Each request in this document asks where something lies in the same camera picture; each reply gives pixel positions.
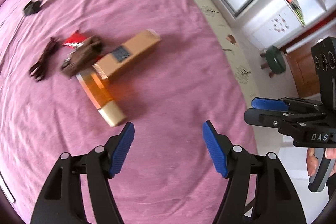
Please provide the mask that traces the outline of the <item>person's right hand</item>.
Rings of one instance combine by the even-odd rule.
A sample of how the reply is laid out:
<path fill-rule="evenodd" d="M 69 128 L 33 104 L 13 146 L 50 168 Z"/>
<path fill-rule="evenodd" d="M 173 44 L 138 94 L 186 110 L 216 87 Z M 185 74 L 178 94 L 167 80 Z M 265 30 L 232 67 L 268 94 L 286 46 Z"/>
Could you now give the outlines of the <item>person's right hand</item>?
<path fill-rule="evenodd" d="M 333 160 L 336 159 L 336 149 L 335 148 L 327 148 L 325 151 L 325 157 L 327 159 Z M 315 171 L 318 167 L 318 159 L 315 157 L 315 149 L 308 148 L 306 154 L 306 165 L 307 165 L 307 175 L 313 176 L 315 175 Z"/>

